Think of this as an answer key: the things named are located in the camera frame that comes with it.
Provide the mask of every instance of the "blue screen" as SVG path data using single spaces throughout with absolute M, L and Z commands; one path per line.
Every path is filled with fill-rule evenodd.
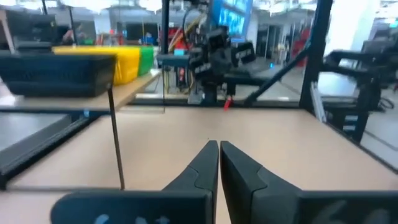
M 252 0 L 212 0 L 211 23 L 228 26 L 232 43 L 243 42 L 250 23 Z
M 221 7 L 218 24 L 228 26 L 231 36 L 241 36 L 244 27 L 244 16 Z

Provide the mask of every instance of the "yellow bin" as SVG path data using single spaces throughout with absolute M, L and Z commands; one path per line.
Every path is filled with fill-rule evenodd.
M 138 76 L 140 49 L 133 47 L 54 47 L 55 54 L 115 54 L 114 84 L 127 84 Z

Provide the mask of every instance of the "red object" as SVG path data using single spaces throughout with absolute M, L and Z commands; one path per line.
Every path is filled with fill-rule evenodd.
M 292 55 L 295 57 L 298 55 L 305 47 L 305 43 L 307 42 L 308 38 L 310 38 L 311 34 L 311 28 L 304 28 L 303 31 L 301 32 L 300 39 L 296 40 L 293 43 L 292 47 Z M 307 58 L 301 60 L 298 62 L 297 66 L 298 67 L 304 67 L 307 64 Z
M 231 106 L 232 103 L 232 97 L 229 97 L 224 104 L 224 111 L 227 111 L 229 109 L 229 107 Z
M 185 70 L 180 68 L 180 82 L 184 81 L 185 78 Z
M 169 44 L 170 44 L 171 40 L 173 39 L 174 35 L 177 33 L 177 31 L 178 31 L 178 27 L 169 27 Z M 188 49 L 187 45 L 184 43 L 182 38 L 180 39 L 180 41 L 178 41 L 175 44 L 174 48 L 175 49 Z
M 124 45 L 124 37 L 123 37 L 123 34 L 119 34 L 118 40 L 119 40 L 119 45 Z

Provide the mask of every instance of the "vertical pole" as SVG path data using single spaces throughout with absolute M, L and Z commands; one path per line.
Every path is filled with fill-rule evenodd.
M 322 70 L 323 53 L 326 46 L 326 35 L 329 25 L 330 10 L 333 0 L 318 0 L 314 23 L 310 36 L 310 48 L 305 67 L 304 81 L 299 107 L 313 111 L 311 99 L 311 82 L 317 82 Z
M 113 98 L 112 87 L 110 87 L 108 89 L 108 100 L 109 100 L 109 108 L 110 108 L 110 112 L 111 112 L 111 122 L 112 122 L 112 130 L 113 130 L 114 148 L 115 148 L 115 152 L 116 152 L 116 162 L 118 163 L 120 189 L 124 190 L 125 189 L 125 185 L 124 185 L 122 156 L 121 156 L 121 153 L 120 153 L 118 125 L 116 123 L 116 110 L 114 108 L 114 98 Z
M 276 30 L 278 26 L 274 25 L 274 50 L 277 48 L 277 41 L 276 41 Z
M 170 11 L 170 0 L 162 0 L 162 43 L 160 47 L 162 48 L 162 54 L 168 54 L 169 53 L 169 11 Z M 166 99 L 165 99 L 165 70 L 164 66 L 162 66 L 162 79 L 163 79 L 163 105 L 166 104 Z
M 0 191 L 7 189 L 7 179 L 4 175 L 0 172 Z
M 169 52 L 169 10 L 170 0 L 162 0 L 162 54 Z
M 10 52 L 14 54 L 16 52 L 16 49 L 14 46 L 14 40 L 12 39 L 10 28 L 8 27 L 7 14 L 5 10 L 0 10 L 0 22 L 2 23 L 2 28 L 4 29 L 4 34 L 6 36 Z
M 294 32 L 295 32 L 295 30 L 296 30 L 296 23 L 293 23 L 293 25 L 292 25 L 292 35 L 291 35 L 291 40 L 290 40 L 290 43 L 289 43 L 289 45 L 290 45 L 290 59 L 292 59 L 292 57 L 293 57 L 293 44 L 294 44 L 294 39 L 295 39 L 295 36 L 294 36 Z
M 68 11 L 69 11 L 69 19 L 70 19 L 70 27 L 72 28 L 73 31 L 73 39 L 74 43 L 78 45 L 77 41 L 77 34 L 76 34 L 76 27 L 75 27 L 75 21 L 73 21 L 73 15 L 72 15 L 72 7 L 68 6 Z
M 268 53 L 268 43 L 269 43 L 269 27 L 270 27 L 270 25 L 267 25 L 267 42 L 266 42 L 266 54 L 264 55 L 264 58 L 267 58 L 267 53 Z
M 42 4 L 43 4 L 43 12 L 44 12 L 44 14 L 48 15 L 47 6 L 45 5 L 45 0 L 42 0 Z

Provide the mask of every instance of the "wooden table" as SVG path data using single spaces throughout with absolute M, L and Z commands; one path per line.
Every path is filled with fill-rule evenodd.
M 393 172 L 305 111 L 167 108 L 117 116 L 128 190 L 162 189 L 209 140 L 233 143 L 301 189 L 398 189 Z M 0 223 L 49 223 L 65 193 L 34 192 L 39 186 L 117 187 L 110 123 L 100 118 L 14 179 L 0 193 Z M 230 223 L 221 180 L 216 219 Z
M 147 75 L 138 77 L 129 84 L 111 88 L 106 93 L 95 98 L 21 98 L 16 101 L 0 101 L 0 112 L 77 114 L 87 118 L 90 116 L 110 115 L 120 188 L 124 189 L 116 111 L 130 102 L 137 93 L 143 91 L 159 74 L 160 70 L 152 69 Z M 5 187 L 4 182 L 0 182 L 0 189 Z

